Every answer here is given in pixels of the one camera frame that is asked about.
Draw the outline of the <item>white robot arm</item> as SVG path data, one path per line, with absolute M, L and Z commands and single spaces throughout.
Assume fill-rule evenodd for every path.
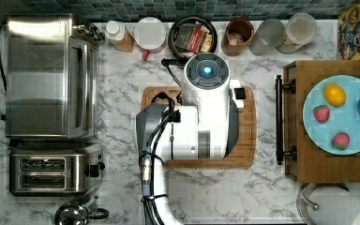
M 135 118 L 145 225 L 182 225 L 169 207 L 166 161 L 224 159 L 238 141 L 241 86 L 221 56 L 187 60 L 180 87 L 179 99 L 160 91 Z

